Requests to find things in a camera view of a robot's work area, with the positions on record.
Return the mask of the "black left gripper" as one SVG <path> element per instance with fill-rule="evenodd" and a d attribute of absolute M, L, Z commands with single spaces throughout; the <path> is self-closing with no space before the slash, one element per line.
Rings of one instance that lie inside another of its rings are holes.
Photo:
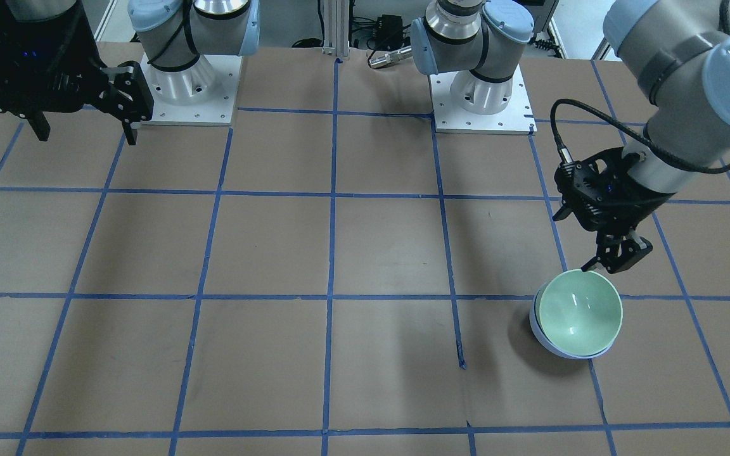
<path fill-rule="evenodd" d="M 636 153 L 608 148 L 585 160 L 573 160 L 566 147 L 559 147 L 560 164 L 555 183 L 561 194 L 559 210 L 551 217 L 567 219 L 573 214 L 580 226 L 596 234 L 596 253 L 583 272 L 601 266 L 611 274 L 629 270 L 653 251 L 653 245 L 634 230 L 641 220 L 670 199 L 629 176 L 637 164 Z"/>

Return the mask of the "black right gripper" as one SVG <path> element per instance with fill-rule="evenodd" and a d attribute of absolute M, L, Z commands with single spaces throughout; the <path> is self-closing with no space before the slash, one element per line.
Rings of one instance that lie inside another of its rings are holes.
<path fill-rule="evenodd" d="M 0 113 L 23 117 L 47 142 L 44 111 L 86 104 L 118 119 L 134 146 L 154 99 L 138 61 L 105 67 L 81 1 L 0 1 Z"/>

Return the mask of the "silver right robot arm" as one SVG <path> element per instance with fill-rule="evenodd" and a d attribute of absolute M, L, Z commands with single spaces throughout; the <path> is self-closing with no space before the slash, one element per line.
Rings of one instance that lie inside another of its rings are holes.
<path fill-rule="evenodd" d="M 47 141 L 45 113 L 93 106 L 133 145 L 157 98 L 180 103 L 212 89 L 209 55 L 255 54 L 260 42 L 255 1 L 130 1 L 127 11 L 147 70 L 101 59 L 81 1 L 0 1 L 0 113 Z"/>

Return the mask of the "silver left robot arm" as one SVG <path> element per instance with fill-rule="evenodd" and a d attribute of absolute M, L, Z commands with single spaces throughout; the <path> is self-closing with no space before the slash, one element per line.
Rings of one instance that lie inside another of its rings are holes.
<path fill-rule="evenodd" d="M 614 274 L 652 251 L 637 226 L 693 174 L 730 171 L 730 2 L 617 1 L 603 34 L 657 110 L 635 132 L 583 102 L 554 102 L 549 121 L 561 158 L 561 205 L 553 220 L 574 215 L 596 233 L 596 256 L 583 270 L 601 266 Z M 631 140 L 574 160 L 558 130 L 560 106 L 591 113 Z"/>

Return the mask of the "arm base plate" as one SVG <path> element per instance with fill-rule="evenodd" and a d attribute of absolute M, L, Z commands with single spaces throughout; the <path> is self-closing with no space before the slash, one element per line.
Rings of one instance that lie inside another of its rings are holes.
<path fill-rule="evenodd" d="M 468 70 L 429 75 L 438 133 L 529 135 L 537 132 L 522 69 L 501 83 L 479 80 Z"/>
<path fill-rule="evenodd" d="M 232 126 L 244 57 L 203 55 L 182 72 L 140 66 L 154 98 L 151 126 Z"/>

